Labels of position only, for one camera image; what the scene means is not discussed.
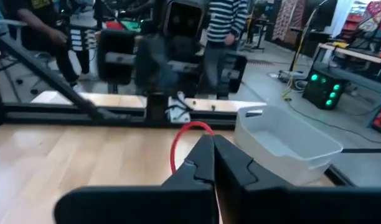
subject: person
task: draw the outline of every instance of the person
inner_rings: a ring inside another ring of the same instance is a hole
[[[90,74],[89,52],[76,52],[82,73],[78,76],[68,55],[67,36],[57,25],[59,14],[52,0],[5,0],[9,19],[27,23],[22,29],[22,44],[27,50],[48,52],[56,58],[63,77],[73,89],[83,91],[79,80],[95,79]]]
[[[238,40],[248,17],[247,6],[247,0],[211,0],[206,50],[237,50]]]

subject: office chair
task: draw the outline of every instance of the office chair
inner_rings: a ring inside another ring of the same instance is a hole
[[[1,12],[3,18],[8,18],[8,13],[6,11],[6,6],[5,6],[4,0],[0,0],[0,12]],[[27,24],[25,22],[15,21],[15,20],[12,20],[12,19],[0,19],[0,24],[1,25],[6,25],[6,26],[8,26],[11,29],[12,28],[16,29],[16,36],[12,37],[12,38],[16,39],[16,43],[21,46],[22,45],[22,28],[27,26]],[[39,59],[42,63],[45,63],[46,67],[48,67],[48,64],[51,61],[53,61],[53,59],[54,59],[47,52],[38,52],[38,51],[30,51],[30,52],[37,59]],[[17,77],[15,79],[15,82],[18,85],[21,85],[21,84],[23,84],[25,78],[31,78],[31,77],[34,77],[34,74],[30,73],[30,74],[26,74],[26,75],[20,75],[19,77]],[[37,89],[37,86],[41,82],[42,82],[42,80],[37,77],[37,81],[31,86],[31,90],[30,90],[31,94],[36,95],[36,94],[39,93],[39,90]]]

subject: floor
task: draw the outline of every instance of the floor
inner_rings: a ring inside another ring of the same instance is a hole
[[[77,23],[87,24],[84,19],[76,20]],[[249,59],[265,60],[271,62],[272,66],[261,66],[249,64],[243,76],[243,83],[238,93],[230,95],[230,100],[242,101],[265,101],[269,105],[278,106],[301,118],[305,122],[318,128],[322,133],[325,133],[341,143],[347,149],[377,149],[381,148],[381,134],[373,129],[366,128],[367,117],[356,117],[350,115],[361,114],[372,109],[371,105],[360,101],[358,98],[350,95],[343,95],[336,110],[323,111],[317,109],[310,102],[302,99],[300,93],[290,93],[292,97],[291,106],[281,99],[281,92],[285,89],[285,84],[268,76],[269,73],[277,73],[279,70],[287,70],[289,63],[293,58],[293,53],[273,45],[269,42],[263,42],[266,47],[264,53],[261,51],[246,54]],[[71,57],[74,61],[74,66],[80,72],[79,64],[75,59],[75,55]],[[92,71],[95,72],[94,53],[90,54],[90,64]],[[312,64],[312,60],[307,57],[301,57],[295,70],[308,72]],[[22,65],[15,65],[9,69],[9,73],[13,79],[21,74],[29,73]],[[30,101],[35,96],[29,92],[30,86],[36,81],[35,77],[26,78],[24,83],[16,86],[16,89],[22,101]],[[82,83],[87,92],[106,93],[107,85],[102,82],[84,82]],[[41,83],[37,86],[39,91],[48,90],[49,87]],[[16,101],[14,92],[8,82],[6,74],[0,72],[0,90],[5,101]],[[380,96],[372,92],[359,88],[360,94],[367,98],[377,99]],[[133,94],[134,86],[120,86],[119,94]],[[308,141],[308,138],[301,136],[302,141]],[[381,154],[341,154],[333,163],[345,175],[347,175],[358,186],[381,186]]]

